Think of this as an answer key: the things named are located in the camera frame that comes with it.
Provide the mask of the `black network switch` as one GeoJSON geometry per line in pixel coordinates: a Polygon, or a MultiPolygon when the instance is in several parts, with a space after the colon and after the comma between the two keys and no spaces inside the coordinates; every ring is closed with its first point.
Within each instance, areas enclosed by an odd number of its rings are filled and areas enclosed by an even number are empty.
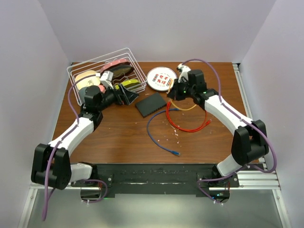
{"type": "Polygon", "coordinates": [[[166,102],[159,93],[154,93],[147,98],[137,102],[135,107],[140,112],[143,118],[155,113],[156,111],[164,108],[166,102]]]}

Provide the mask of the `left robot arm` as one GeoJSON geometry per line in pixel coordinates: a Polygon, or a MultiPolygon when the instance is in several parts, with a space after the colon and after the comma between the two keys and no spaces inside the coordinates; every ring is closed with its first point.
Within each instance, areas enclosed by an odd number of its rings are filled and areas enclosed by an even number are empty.
{"type": "Polygon", "coordinates": [[[82,181],[87,186],[98,182],[93,164],[81,162],[71,164],[70,156],[76,147],[100,125],[102,111],[112,104],[130,105],[139,96],[119,84],[102,93],[96,85],[86,88],[80,113],[75,121],[58,138],[47,144],[40,143],[34,151],[31,181],[36,184],[63,190],[68,183],[82,181]]]}

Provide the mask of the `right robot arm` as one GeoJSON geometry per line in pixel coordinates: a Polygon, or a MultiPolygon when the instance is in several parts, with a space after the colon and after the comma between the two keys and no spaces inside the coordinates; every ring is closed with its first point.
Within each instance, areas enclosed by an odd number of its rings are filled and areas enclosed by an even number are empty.
{"type": "Polygon", "coordinates": [[[175,79],[167,96],[176,101],[191,98],[194,104],[216,117],[232,133],[231,154],[216,165],[211,178],[214,185],[223,186],[228,182],[228,175],[268,154],[265,124],[244,116],[215,89],[207,88],[201,70],[191,70],[186,77],[175,79]]]}

